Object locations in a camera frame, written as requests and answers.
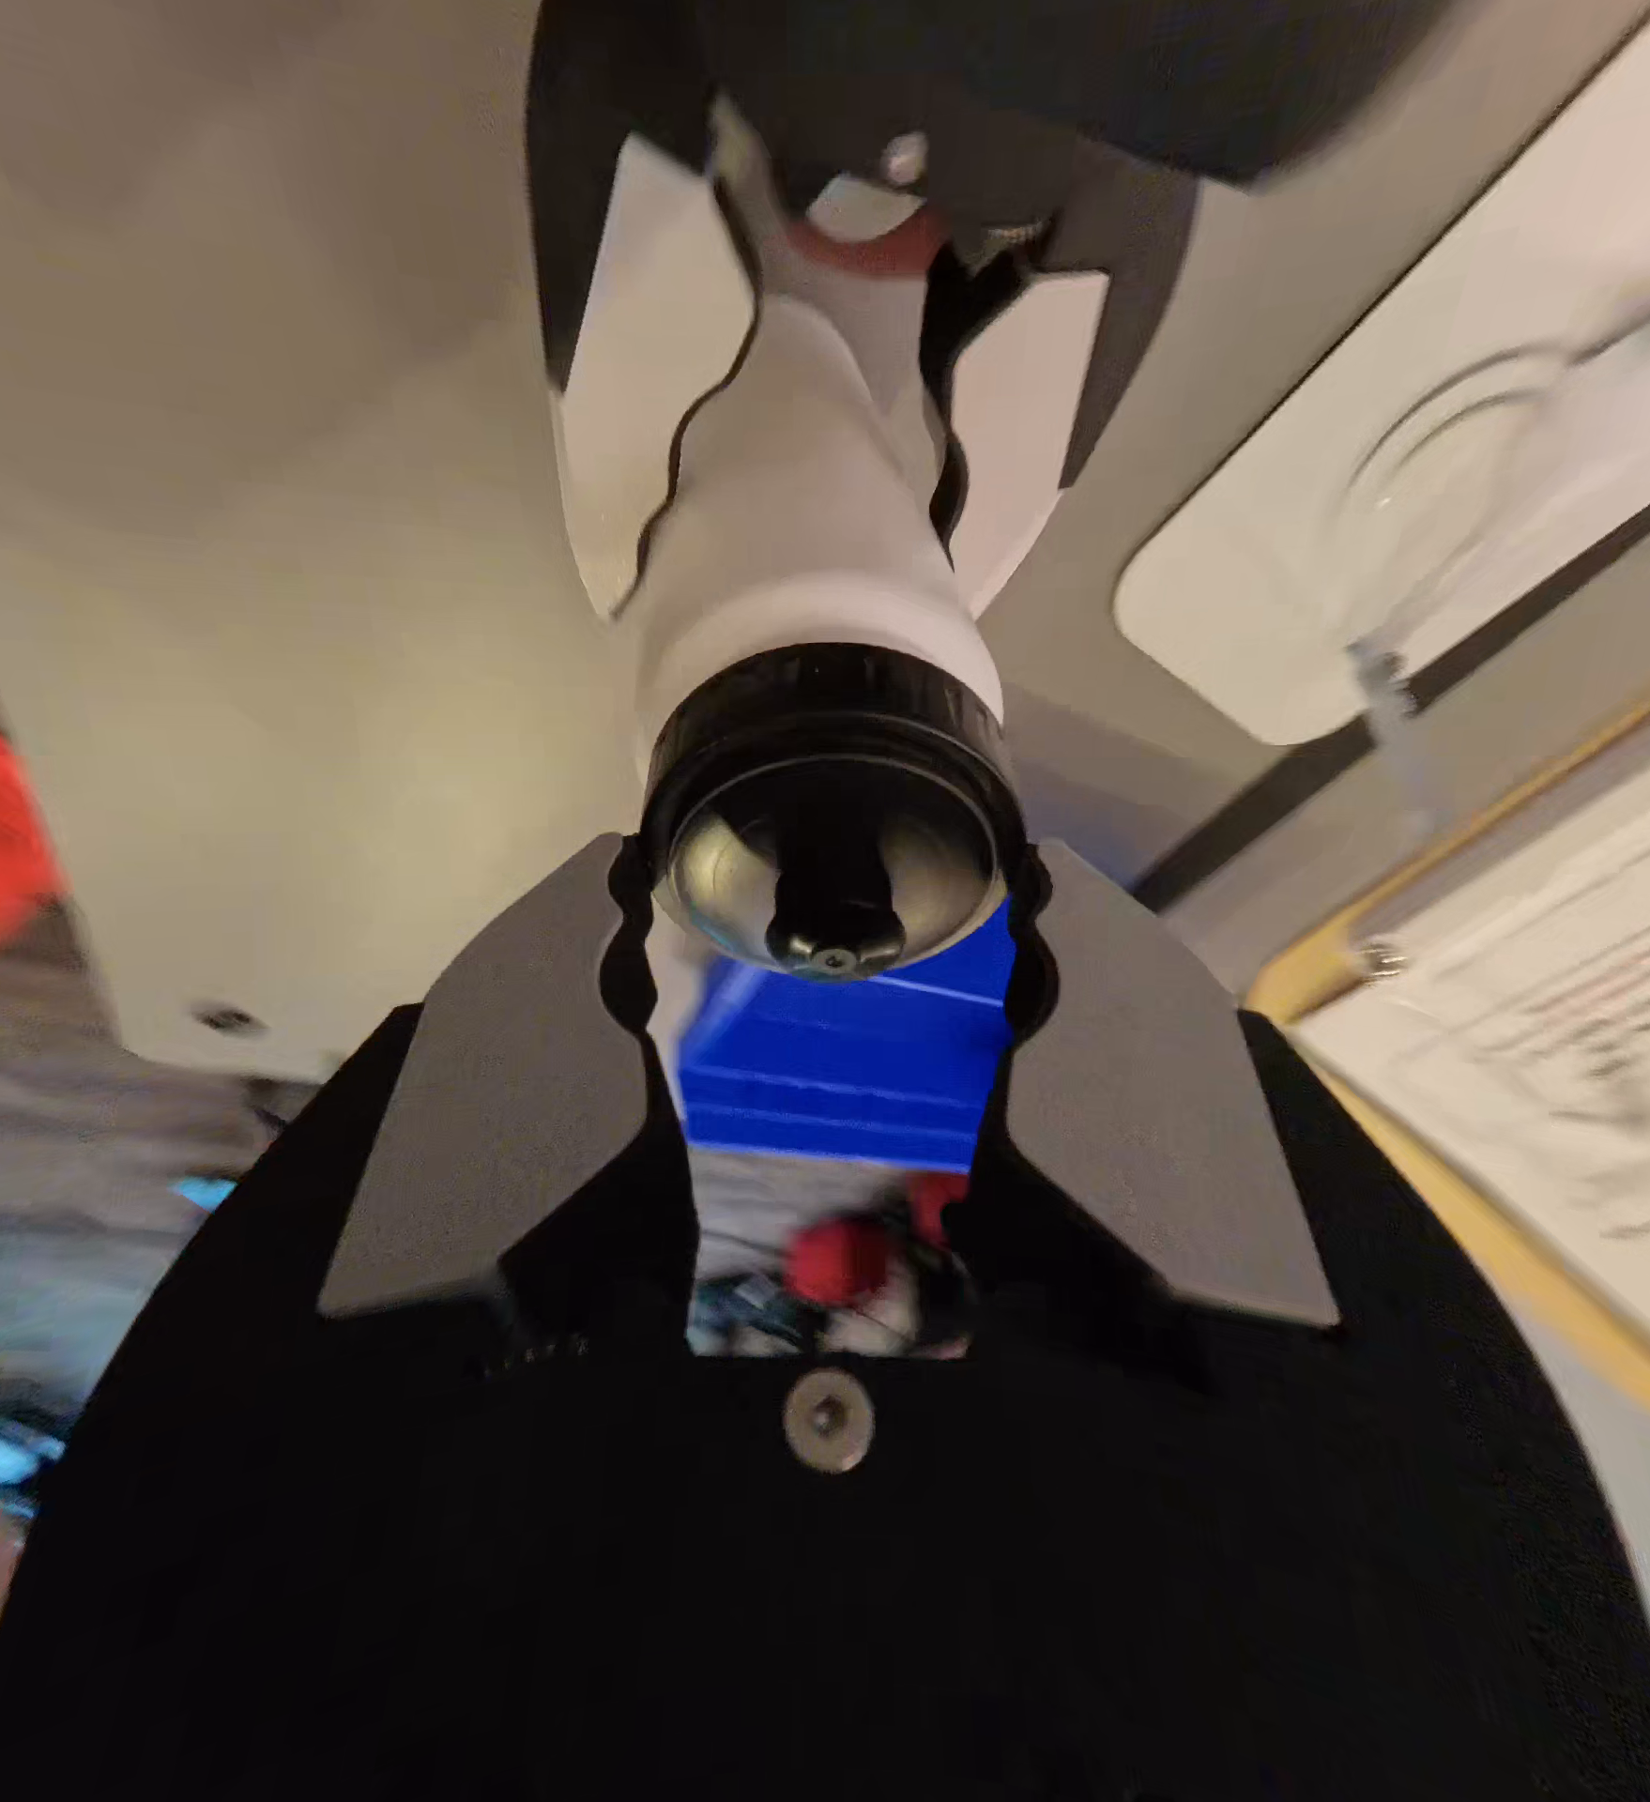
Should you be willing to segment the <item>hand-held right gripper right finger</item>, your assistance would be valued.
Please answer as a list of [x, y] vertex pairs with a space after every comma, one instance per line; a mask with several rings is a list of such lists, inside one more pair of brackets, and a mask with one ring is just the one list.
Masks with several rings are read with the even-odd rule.
[[1030, 845], [969, 1186], [949, 1241], [984, 1313], [1081, 1353], [1204, 1315], [1329, 1334], [1340, 1309], [1225, 985], [1066, 843]]

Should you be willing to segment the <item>printed paper sheet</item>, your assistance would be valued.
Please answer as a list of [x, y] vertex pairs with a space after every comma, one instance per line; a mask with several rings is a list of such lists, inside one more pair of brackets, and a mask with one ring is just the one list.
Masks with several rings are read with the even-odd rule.
[[1650, 728], [1378, 908], [1299, 1042], [1650, 1330]]

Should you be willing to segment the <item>white bottle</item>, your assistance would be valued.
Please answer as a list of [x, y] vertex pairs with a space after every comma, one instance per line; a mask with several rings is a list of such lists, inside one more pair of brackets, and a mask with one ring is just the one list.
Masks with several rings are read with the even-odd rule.
[[706, 681], [791, 645], [913, 656], [1003, 719], [994, 656], [852, 349], [791, 296], [769, 298], [740, 370], [687, 425], [623, 624], [642, 764]]

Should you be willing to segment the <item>wooden display board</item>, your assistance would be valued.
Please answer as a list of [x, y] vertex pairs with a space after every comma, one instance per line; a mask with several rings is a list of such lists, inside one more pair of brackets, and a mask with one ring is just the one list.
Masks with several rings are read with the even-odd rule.
[[[1626, 747], [1643, 732], [1650, 732], [1650, 688], [1616, 711], [1601, 730], [1541, 762], [1499, 798], [1441, 830], [1423, 849], [1410, 853], [1270, 957], [1248, 989], [1249, 1006], [1283, 1033], [1295, 1035], [1297, 1021], [1376, 982], [1378, 963], [1365, 949], [1361, 932], [1371, 915], [1393, 912], [1403, 896], [1418, 889], [1448, 887], [1441, 876], [1448, 864], [1509, 834], [1514, 817], [1550, 809], [1558, 789], [1581, 777], [1586, 764], [1624, 760]], [[1493, 1196], [1391, 1112], [1331, 1069], [1319, 1074], [1488, 1277], [1490, 1286], [1503, 1300], [1522, 1303], [1562, 1336], [1596, 1375], [1650, 1413], [1650, 1330], [1632, 1320], [1577, 1273], [1541, 1232], [1499, 1207]]]

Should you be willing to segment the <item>blue plastic bin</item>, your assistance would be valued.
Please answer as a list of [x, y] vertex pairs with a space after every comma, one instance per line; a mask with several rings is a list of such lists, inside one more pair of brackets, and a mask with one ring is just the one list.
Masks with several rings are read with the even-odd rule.
[[691, 1144], [966, 1175], [1013, 1040], [1009, 908], [949, 949], [820, 985], [718, 959], [678, 1038]]

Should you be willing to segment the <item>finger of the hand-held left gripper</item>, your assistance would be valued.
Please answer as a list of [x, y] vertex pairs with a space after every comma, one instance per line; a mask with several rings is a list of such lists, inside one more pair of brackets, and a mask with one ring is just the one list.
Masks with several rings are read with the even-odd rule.
[[721, 126], [693, 164], [644, 128], [612, 162], [568, 366], [553, 384], [566, 537], [595, 614], [619, 622], [680, 480], [682, 438], [739, 370], [761, 268], [725, 179]]
[[994, 259], [935, 272], [935, 393], [947, 431], [947, 571], [935, 611], [979, 618], [1062, 501], [1102, 313], [1106, 272]]

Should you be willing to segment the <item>clear round stand foot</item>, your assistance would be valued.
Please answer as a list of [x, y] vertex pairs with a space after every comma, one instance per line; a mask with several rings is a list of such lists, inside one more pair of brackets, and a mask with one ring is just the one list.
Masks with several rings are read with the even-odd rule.
[[1369, 686], [1427, 626], [1533, 584], [1650, 499], [1650, 289], [1490, 351], [1414, 401], [1331, 514], [1321, 599]]

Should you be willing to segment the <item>black bottle lid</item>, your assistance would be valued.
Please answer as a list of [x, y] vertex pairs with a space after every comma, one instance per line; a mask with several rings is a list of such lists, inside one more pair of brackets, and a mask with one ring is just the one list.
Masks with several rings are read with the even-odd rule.
[[780, 647], [697, 686], [657, 732], [638, 836], [678, 925], [827, 985], [969, 936], [1030, 849], [994, 707], [862, 643]]

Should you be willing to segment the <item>red container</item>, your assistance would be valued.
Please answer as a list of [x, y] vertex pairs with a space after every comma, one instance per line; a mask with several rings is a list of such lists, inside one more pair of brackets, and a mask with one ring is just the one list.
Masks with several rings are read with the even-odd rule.
[[784, 1252], [784, 1290], [822, 1311], [852, 1311], [905, 1273], [922, 1307], [949, 1303], [962, 1269], [945, 1214], [967, 1190], [967, 1173], [911, 1173], [875, 1203], [801, 1228]]

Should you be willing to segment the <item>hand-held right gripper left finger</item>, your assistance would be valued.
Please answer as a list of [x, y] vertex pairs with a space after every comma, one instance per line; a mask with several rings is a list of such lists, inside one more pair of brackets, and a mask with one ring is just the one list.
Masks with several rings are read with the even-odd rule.
[[699, 1209], [650, 1035], [653, 896], [604, 834], [434, 980], [318, 1294], [472, 1300], [515, 1339], [684, 1339]]

